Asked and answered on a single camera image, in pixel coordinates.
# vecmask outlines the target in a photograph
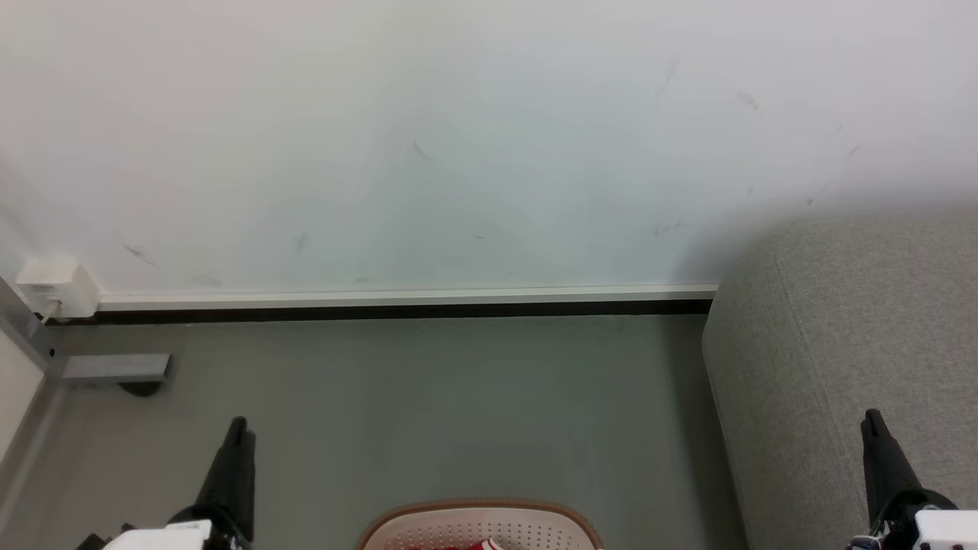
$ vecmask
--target white wall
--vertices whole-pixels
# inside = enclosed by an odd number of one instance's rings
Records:
[[[970,0],[0,0],[0,275],[110,295],[716,282],[978,202]]]
[[[10,447],[44,374],[0,332],[0,460]]]

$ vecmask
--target brown basket rim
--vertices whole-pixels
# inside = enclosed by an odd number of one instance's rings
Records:
[[[585,534],[588,535],[588,538],[591,539],[591,545],[594,548],[598,550],[604,548],[604,546],[601,544],[601,538],[598,536],[598,532],[595,530],[595,528],[591,527],[591,524],[584,518],[584,516],[578,514],[577,511],[569,506],[556,504],[555,502],[547,502],[544,500],[526,500],[522,498],[455,498],[408,504],[407,506],[400,506],[388,511],[374,520],[374,522],[364,530],[364,533],[360,535],[360,540],[357,542],[356,550],[364,550],[367,547],[367,542],[369,542],[374,534],[377,533],[378,529],[391,520],[410,514],[435,512],[438,510],[449,510],[454,508],[520,508],[523,510],[542,510],[544,512],[553,512],[566,518],[570,518],[571,521],[577,524],[585,532]]]

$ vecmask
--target floor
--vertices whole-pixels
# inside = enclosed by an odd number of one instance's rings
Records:
[[[72,354],[172,352],[157,395],[67,390],[0,547],[68,550],[195,498],[232,417],[257,433],[255,545],[352,549],[402,504],[569,505],[606,548],[745,548],[705,316],[57,329]]]

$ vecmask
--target fabric upholstery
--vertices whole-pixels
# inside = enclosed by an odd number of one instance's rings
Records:
[[[978,508],[978,217],[777,235],[720,286],[703,352],[754,550],[867,530],[868,408],[924,486]]]

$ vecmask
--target perforated basket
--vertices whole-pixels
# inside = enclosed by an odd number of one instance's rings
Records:
[[[580,514],[549,502],[442,500],[392,510],[364,531],[357,550],[466,550],[492,537],[506,550],[601,550]]]

